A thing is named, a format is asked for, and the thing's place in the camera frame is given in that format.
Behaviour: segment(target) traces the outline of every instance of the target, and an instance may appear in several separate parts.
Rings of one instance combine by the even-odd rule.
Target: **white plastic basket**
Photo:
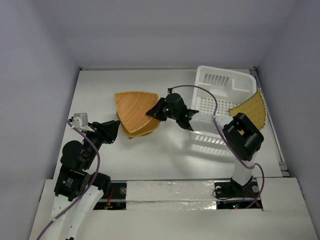
[[[195,85],[210,91],[218,101],[217,116],[230,116],[228,110],[246,101],[257,91],[253,76],[227,69],[199,66],[196,72]],[[194,88],[191,109],[212,115],[215,109],[214,99],[205,91]],[[199,146],[226,149],[227,146],[219,135],[201,132],[190,133],[190,139]]]

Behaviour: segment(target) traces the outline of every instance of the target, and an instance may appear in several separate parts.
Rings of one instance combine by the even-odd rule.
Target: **perforated basket bottom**
[[[231,101],[224,101],[219,99],[217,99],[217,102],[218,102],[218,108],[216,110],[216,115],[219,115],[219,116],[230,116],[228,110],[235,108],[236,106],[239,105]],[[212,115],[214,113],[215,107],[216,107],[216,103],[213,98],[200,97],[199,109],[198,109],[200,112],[204,114]]]

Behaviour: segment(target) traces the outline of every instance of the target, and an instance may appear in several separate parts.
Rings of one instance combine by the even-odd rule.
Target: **gray wall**
[[[292,176],[320,235],[320,1],[300,0],[258,67]]]
[[[33,3],[0,2],[0,238],[6,240],[29,238],[79,72],[53,18]]]
[[[294,0],[44,0],[82,67],[260,63]]]

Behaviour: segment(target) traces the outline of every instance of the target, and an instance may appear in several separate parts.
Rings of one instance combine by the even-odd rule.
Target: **dish rack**
[[[253,76],[228,69],[209,66],[197,68],[195,85],[210,91],[217,99],[216,116],[230,116],[228,110],[246,101],[257,91]],[[194,88],[191,109],[212,115],[215,109],[214,99],[205,91]],[[201,152],[210,153],[213,149],[228,149],[217,134],[190,132],[190,139],[200,146]]]

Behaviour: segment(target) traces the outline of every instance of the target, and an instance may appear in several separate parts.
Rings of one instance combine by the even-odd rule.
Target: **purple cable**
[[[215,106],[214,106],[214,111],[213,111],[213,123],[216,127],[216,130],[218,131],[220,137],[222,138],[222,140],[224,141],[225,145],[230,149],[230,151],[233,153],[233,155],[235,156],[235,158],[246,168],[246,169],[254,169],[255,168],[255,165],[258,166],[261,170],[261,175],[262,175],[262,185],[261,185],[261,190],[259,191],[257,197],[252,201],[252,203],[247,206],[246,208],[250,208],[253,204],[255,204],[257,201],[258,201],[258,198],[260,197],[261,193],[262,193],[262,190],[264,189],[264,186],[265,186],[265,173],[264,173],[264,170],[262,169],[261,165],[258,164],[258,163],[255,163],[253,166],[247,166],[244,161],[242,161],[242,159],[238,156],[238,154],[232,149],[232,147],[230,146],[230,144],[228,143],[228,141],[226,140],[225,138],[225,135],[222,133],[222,131],[220,130],[219,128],[219,124],[217,123],[217,120],[215,118],[216,116],[216,112],[217,112],[217,109],[218,109],[218,101],[216,99],[216,97],[210,92],[208,91],[207,89],[203,88],[203,87],[200,87],[200,86],[196,86],[196,85],[179,85],[179,86],[174,86],[174,87],[171,87],[169,88],[170,90],[173,90],[173,89],[177,89],[177,88],[182,88],[182,87],[191,87],[191,88],[197,88],[197,89],[201,89],[203,91],[205,91],[206,93],[208,93],[214,100],[215,102]]]
[[[68,120],[67,124],[70,127],[73,127],[73,125],[71,124],[70,120]],[[62,215],[64,215],[67,211],[69,211],[77,202],[80,201],[80,199],[86,194],[86,192],[89,190],[89,188],[92,186],[92,184],[94,183],[98,172],[99,172],[99,167],[100,167],[100,154],[98,149],[96,148],[96,146],[93,144],[93,142],[85,135],[83,134],[80,130],[76,129],[75,127],[72,128],[73,130],[75,130],[78,134],[80,134],[94,149],[96,156],[97,156],[97,165],[96,165],[96,170],[93,174],[92,180],[90,181],[90,183],[88,184],[88,186],[86,187],[86,189],[83,191],[83,193],[74,201],[72,202],[68,207],[66,207],[62,212],[60,212],[54,219],[57,220],[59,219]],[[42,230],[42,232],[40,232],[39,236],[36,238],[36,240],[40,240],[40,238],[45,234],[45,232],[48,230],[48,228],[54,223],[53,220],[51,220]]]

